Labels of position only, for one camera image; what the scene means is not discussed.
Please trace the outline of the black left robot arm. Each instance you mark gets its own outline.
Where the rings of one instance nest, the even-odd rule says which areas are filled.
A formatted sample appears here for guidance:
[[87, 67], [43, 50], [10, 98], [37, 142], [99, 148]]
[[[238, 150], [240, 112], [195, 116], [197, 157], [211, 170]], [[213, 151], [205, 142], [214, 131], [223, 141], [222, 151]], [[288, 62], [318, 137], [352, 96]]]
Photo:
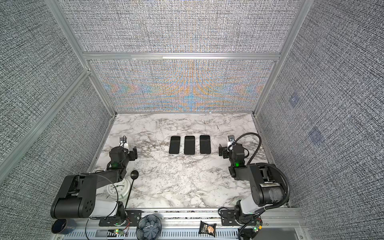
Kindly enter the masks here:
[[66, 176], [51, 206], [53, 219], [104, 219], [117, 225], [127, 219], [124, 204], [117, 197], [115, 203], [96, 200], [97, 189], [112, 185], [117, 187], [127, 174], [127, 165], [138, 158], [136, 147], [129, 150], [114, 147], [110, 151], [107, 169], [97, 173]]

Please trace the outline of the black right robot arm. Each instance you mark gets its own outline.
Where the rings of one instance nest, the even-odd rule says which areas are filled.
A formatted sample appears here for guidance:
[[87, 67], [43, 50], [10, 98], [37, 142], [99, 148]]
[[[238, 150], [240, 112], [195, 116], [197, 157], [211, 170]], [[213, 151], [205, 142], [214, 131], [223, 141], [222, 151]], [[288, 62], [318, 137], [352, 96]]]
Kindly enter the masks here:
[[223, 226], [241, 226], [247, 222], [255, 223], [268, 209], [283, 206], [289, 201], [290, 185], [288, 178], [275, 165], [266, 163], [245, 163], [245, 148], [242, 145], [230, 147], [219, 146], [219, 156], [229, 159], [229, 172], [236, 181], [250, 184], [248, 197], [237, 201], [233, 209], [218, 209]]

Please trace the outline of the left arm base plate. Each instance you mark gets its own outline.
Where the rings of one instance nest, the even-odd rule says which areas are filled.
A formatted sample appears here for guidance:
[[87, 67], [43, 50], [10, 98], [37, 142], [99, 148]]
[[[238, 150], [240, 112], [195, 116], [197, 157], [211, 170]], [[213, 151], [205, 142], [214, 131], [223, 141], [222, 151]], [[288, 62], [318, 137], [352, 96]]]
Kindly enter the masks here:
[[99, 222], [99, 227], [137, 227], [139, 221], [142, 218], [143, 211], [141, 210], [128, 210], [126, 211], [126, 217], [120, 219], [118, 217], [108, 217], [106, 220], [101, 219]]

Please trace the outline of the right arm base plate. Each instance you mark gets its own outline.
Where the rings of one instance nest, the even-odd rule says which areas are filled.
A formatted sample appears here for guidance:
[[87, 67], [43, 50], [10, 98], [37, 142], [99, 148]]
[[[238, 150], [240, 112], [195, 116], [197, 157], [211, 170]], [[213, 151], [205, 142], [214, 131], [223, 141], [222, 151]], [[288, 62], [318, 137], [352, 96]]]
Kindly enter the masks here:
[[236, 220], [236, 214], [234, 209], [221, 209], [219, 215], [221, 217], [221, 222], [223, 226], [240, 226], [240, 224]]

